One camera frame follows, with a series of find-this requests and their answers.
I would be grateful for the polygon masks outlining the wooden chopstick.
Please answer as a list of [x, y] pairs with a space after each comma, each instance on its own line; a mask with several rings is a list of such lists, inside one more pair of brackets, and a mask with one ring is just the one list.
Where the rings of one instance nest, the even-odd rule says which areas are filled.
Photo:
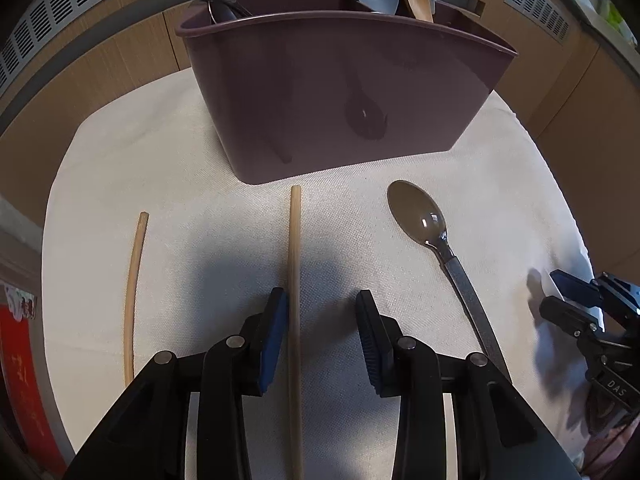
[[143, 245], [149, 214], [141, 211], [134, 233], [129, 268], [127, 274], [124, 322], [122, 322], [122, 362], [124, 363], [124, 382], [129, 386], [134, 380], [134, 309], [136, 308], [137, 286], [141, 266]]
[[304, 478], [302, 380], [300, 379], [300, 248], [302, 248], [302, 187], [293, 185], [288, 220], [288, 421], [292, 478]]

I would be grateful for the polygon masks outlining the red door mat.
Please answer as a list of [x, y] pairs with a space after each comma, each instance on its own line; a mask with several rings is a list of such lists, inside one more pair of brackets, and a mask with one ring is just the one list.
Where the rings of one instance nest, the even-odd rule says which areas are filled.
[[29, 328], [1, 305], [1, 368], [26, 448], [39, 466], [61, 478], [66, 463], [56, 444], [37, 385]]

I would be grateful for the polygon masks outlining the wooden cabinet front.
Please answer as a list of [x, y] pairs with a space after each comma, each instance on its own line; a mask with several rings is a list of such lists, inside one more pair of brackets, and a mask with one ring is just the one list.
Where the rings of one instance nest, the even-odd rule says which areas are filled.
[[[35, 84], [24, 110], [2, 127], [1, 195], [35, 224], [79, 125], [148, 82], [184, 70], [175, 33], [183, 8], [151, 0], [105, 0], [66, 27], [2, 96], [8, 110]], [[570, 23], [564, 44], [506, 0], [478, 0], [475, 21], [518, 50], [498, 93], [548, 162], [582, 231], [593, 264], [639, 275], [639, 79], [586, 26]]]

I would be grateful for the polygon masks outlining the cream table cloth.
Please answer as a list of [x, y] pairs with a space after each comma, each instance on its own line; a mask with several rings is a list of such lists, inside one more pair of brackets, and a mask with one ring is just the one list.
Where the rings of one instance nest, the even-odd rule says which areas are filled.
[[[492, 94], [445, 153], [307, 174], [302, 189], [302, 393], [309, 479], [386, 479], [399, 404], [370, 385], [352, 300], [372, 292], [439, 353], [477, 340], [435, 255], [398, 228], [390, 182], [434, 197], [500, 341], [515, 388], [569, 456], [588, 440], [585, 364], [542, 320], [552, 270], [589, 278], [586, 248], [546, 162]], [[231, 171], [190, 70], [104, 106], [78, 128], [51, 188], [42, 248], [44, 348], [66, 456], [122, 393], [122, 323], [134, 232], [150, 216], [134, 358], [207, 350], [286, 280], [290, 181]]]

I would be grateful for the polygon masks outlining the small grey vent grille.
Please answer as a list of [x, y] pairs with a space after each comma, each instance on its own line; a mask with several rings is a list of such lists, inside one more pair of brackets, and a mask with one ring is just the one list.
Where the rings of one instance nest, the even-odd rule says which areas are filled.
[[570, 23], [551, 0], [504, 0], [504, 2], [534, 22], [560, 44], [567, 37]]

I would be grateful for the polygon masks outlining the maroon plastic utensil holder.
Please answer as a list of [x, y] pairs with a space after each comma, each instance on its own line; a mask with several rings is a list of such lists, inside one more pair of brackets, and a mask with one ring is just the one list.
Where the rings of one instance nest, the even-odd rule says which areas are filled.
[[515, 58], [446, 3], [431, 22], [357, 0], [239, 0], [214, 23], [192, 3], [176, 28], [232, 171], [262, 184], [450, 150]]

